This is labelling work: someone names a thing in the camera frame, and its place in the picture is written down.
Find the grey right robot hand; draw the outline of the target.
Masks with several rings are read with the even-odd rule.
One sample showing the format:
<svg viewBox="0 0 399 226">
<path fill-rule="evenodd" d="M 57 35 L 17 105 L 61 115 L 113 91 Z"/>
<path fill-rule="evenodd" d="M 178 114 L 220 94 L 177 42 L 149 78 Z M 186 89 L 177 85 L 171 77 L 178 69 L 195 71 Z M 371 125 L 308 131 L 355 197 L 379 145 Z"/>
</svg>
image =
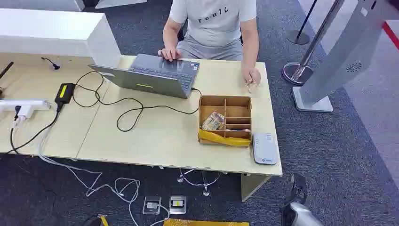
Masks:
<svg viewBox="0 0 399 226">
<path fill-rule="evenodd" d="M 305 205 L 308 196 L 306 178 L 298 173 L 293 173 L 291 182 L 290 201 Z"/>
</svg>

